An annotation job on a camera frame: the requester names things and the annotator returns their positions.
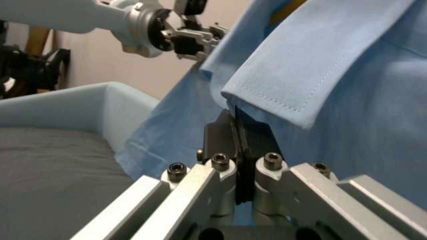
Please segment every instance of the white wall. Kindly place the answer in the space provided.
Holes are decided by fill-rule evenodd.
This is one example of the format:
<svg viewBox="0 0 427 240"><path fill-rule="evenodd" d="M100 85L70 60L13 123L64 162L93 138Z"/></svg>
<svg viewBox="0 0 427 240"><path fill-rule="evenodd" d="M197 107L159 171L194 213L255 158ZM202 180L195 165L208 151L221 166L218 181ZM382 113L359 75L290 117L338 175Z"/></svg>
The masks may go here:
<svg viewBox="0 0 427 240"><path fill-rule="evenodd" d="M200 17L205 25L219 22L230 28L251 0L209 0ZM173 8L173 0L160 0ZM71 49L67 87L118 81L161 99L194 64L178 59L173 52L156 58L144 58L122 52L122 47L109 31L96 29L87 34L58 32L58 47Z"/></svg>

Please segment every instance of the stitching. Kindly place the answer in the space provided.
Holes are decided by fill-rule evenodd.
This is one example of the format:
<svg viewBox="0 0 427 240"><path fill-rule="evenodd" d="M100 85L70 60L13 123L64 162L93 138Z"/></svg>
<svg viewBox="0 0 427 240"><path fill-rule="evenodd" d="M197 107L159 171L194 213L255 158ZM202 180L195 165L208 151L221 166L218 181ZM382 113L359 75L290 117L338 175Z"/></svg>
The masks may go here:
<svg viewBox="0 0 427 240"><path fill-rule="evenodd" d="M333 65L333 67L331 67L330 69L329 69L329 71L325 74L325 76L317 83L317 85L316 85L316 87L310 92L310 95L307 97L307 99L305 100L305 102L304 102L304 104L302 105L302 107L300 108L301 110L303 110L306 106L307 106L307 104L309 103L309 101L310 101L310 99L313 97L313 95L320 89L320 87L322 86L322 84L325 82L325 80L326 80L326 78L329 76L329 75L331 75L331 73L333 73L336 69L337 69L337 67L338 67L338 65L340 65L340 63L343 61L343 60L346 60L348 58L348 56L347 55L343 55L342 57L340 57L337 61L336 61L336 63L335 63L335 65Z"/></svg>
<svg viewBox="0 0 427 240"><path fill-rule="evenodd" d="M343 55L342 57L340 57L337 61L336 61L336 63L329 69L329 71L325 74L325 76L324 77L322 77L318 82L317 82L317 84L316 84L316 86L313 88L313 90L310 92L310 94L309 94L309 96L305 99L305 101L304 101L304 103L303 103L303 105L300 107L300 108L295 108L295 107L292 107L292 106L289 106L289 105L287 105L286 103L284 103L284 102L282 102L282 101L280 101L280 100L277 100L277 99L275 99L275 98L273 98L273 97L270 97L270 96L266 96L266 95L264 95L262 92L259 92L259 91L256 91L256 90L254 90L254 89L252 89L252 88L249 88L249 87L247 87L247 86L245 86L245 85L243 85L242 83L240 83L240 82L238 82L237 84L241 87L241 88L243 88L243 89L245 89L245 90L247 90L247 91L249 91L249 92L251 92L251 93L253 93L253 94L255 94L255 95L257 95L257 96L259 96L259 97L261 97L261 98L264 98L264 99L266 99L267 101L270 101L270 102L272 102L272 103L274 103L274 104L276 104L276 105L280 105L280 106L283 106L283 107L285 107L285 108L287 108L287 109L290 109L290 110L293 110L294 112L300 112L301 110L303 110L306 106L307 106L307 104L309 103L309 101L310 101L310 99L313 97L313 95L319 90L319 88L322 86L322 84L325 82L325 80L326 80L326 78L332 73L332 72L334 72L334 70L338 67L338 65L343 61L343 60L345 60L345 59L347 59L348 58L348 56L346 56L346 55Z"/></svg>
<svg viewBox="0 0 427 240"><path fill-rule="evenodd" d="M253 90L253 89L251 89L251 88L249 88L249 87L247 87L247 86L244 86L244 85L243 85L243 84L241 84L240 82L238 82L237 84L239 85L239 87L241 87L241 88L243 88L243 89L245 89L245 90L248 90L249 92L251 92L251 93L253 93L253 94L255 94L255 95L259 96L259 97L262 97L262 98L264 98L264 99L266 99L266 100L268 100L268 101L270 101L270 102L273 102L273 103L275 103L275 104L277 104L277 105L281 105L281 106L283 106L283 107L285 107L285 108L287 108L287 109L294 110L295 112L299 112L299 111L300 111L298 108L294 108L294 107L292 107L292 106L289 106L289 105L287 105L287 104L285 104L285 103L283 103L283 102L281 102L281 101L279 101L279 100L277 100L277 99L275 99L275 98L272 98L272 97L266 96L266 95L262 94L262 93L261 93L261 92L259 92L259 91L256 91L256 90Z"/></svg>

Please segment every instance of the cloth fold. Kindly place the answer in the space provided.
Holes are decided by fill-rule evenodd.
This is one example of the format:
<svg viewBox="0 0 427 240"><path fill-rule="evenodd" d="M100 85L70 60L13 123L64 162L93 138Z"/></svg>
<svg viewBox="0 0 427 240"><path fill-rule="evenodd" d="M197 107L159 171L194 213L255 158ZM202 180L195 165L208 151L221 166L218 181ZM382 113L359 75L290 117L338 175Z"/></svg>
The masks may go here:
<svg viewBox="0 0 427 240"><path fill-rule="evenodd" d="M222 89L302 128L310 128L353 63L414 0L308 1L270 34Z"/></svg>

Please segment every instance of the silver metal part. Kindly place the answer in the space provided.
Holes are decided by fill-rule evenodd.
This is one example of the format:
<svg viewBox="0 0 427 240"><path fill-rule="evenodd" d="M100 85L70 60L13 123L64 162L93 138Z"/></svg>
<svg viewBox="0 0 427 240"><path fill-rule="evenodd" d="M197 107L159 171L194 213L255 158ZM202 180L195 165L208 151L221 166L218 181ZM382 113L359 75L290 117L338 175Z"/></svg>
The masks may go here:
<svg viewBox="0 0 427 240"><path fill-rule="evenodd" d="M72 239L129 239L169 192L164 182L142 176Z"/></svg>
<svg viewBox="0 0 427 240"><path fill-rule="evenodd" d="M219 171L223 172L229 169L230 167L230 158L224 153L214 154L211 158L212 167Z"/></svg>
<svg viewBox="0 0 427 240"><path fill-rule="evenodd" d="M194 223L208 221L222 195L220 174L196 164L132 239L183 239Z"/></svg>
<svg viewBox="0 0 427 240"><path fill-rule="evenodd" d="M113 0L110 6L127 11L125 28L113 31L126 53L139 54L146 58L159 56L162 51L154 47L149 39L149 22L155 11L163 6L158 0Z"/></svg>
<svg viewBox="0 0 427 240"><path fill-rule="evenodd" d="M179 183L187 175L187 166L184 163L176 162L169 165L166 170L167 178L173 183Z"/></svg>
<svg viewBox="0 0 427 240"><path fill-rule="evenodd" d="M324 239L332 235L342 239L405 239L307 163L285 171L259 169L257 164L255 181L259 186L286 206L287 216L296 219L300 226L313 227Z"/></svg>
<svg viewBox="0 0 427 240"><path fill-rule="evenodd" d="M331 168L323 162L313 162L310 165L328 179L331 177Z"/></svg>
<svg viewBox="0 0 427 240"><path fill-rule="evenodd" d="M179 59L190 59L197 62L202 62L205 60L221 40L220 38L214 37L212 31L216 31L221 36L224 36L227 33L227 29L219 25L211 26L210 28L202 28L201 30L192 30L177 27L176 25L173 26L169 24L168 21L166 26L166 30L162 31L162 33L166 40L169 41L169 43L172 45L174 45L172 42L173 37L189 37L195 39L197 44L203 46L203 51L198 51L195 55L177 54Z"/></svg>
<svg viewBox="0 0 427 240"><path fill-rule="evenodd" d="M271 178L277 179L280 178L282 175L282 172L284 172L288 165L285 161L280 162L281 167L279 170L269 170L265 166L265 157L262 157L258 159L255 163L256 171L259 171L263 175L269 176ZM287 211L284 208L284 206L265 188L260 186L257 183L257 179L255 179L255 186L254 186L254 196L252 201L252 208L254 211L262 213L264 215L282 215L286 216ZM268 221L262 221L257 222L257 224L267 224L267 223L274 223L276 222L274 219L268 219Z"/></svg>
<svg viewBox="0 0 427 240"><path fill-rule="evenodd" d="M213 167L214 161L208 160L206 167ZM229 167L219 172L221 181L221 191L223 196L219 201L218 207L213 211L213 216L225 216L233 214L236 206L236 174L237 167L233 161L229 161Z"/></svg>
<svg viewBox="0 0 427 240"><path fill-rule="evenodd" d="M338 186L409 239L427 239L427 212L367 175Z"/></svg>
<svg viewBox="0 0 427 240"><path fill-rule="evenodd" d="M268 152L264 156L264 167L268 170L276 171L282 168L283 158L280 154L275 152Z"/></svg>
<svg viewBox="0 0 427 240"><path fill-rule="evenodd" d="M187 173L191 171L191 168L187 167ZM179 184L179 182L173 182L169 179L168 170L165 170L160 177L160 180L169 184L169 188L173 191Z"/></svg>

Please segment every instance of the gray surface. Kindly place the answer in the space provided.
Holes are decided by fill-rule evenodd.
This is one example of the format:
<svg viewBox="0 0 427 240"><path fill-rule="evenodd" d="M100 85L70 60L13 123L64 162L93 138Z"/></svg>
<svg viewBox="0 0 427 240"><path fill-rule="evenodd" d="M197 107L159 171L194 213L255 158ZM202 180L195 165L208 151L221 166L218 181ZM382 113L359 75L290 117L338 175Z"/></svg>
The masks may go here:
<svg viewBox="0 0 427 240"><path fill-rule="evenodd" d="M0 239L68 239L132 182L95 134L0 128Z"/></svg>
<svg viewBox="0 0 427 240"><path fill-rule="evenodd" d="M0 127L96 133L118 152L158 102L119 82L79 86L1 100Z"/></svg>

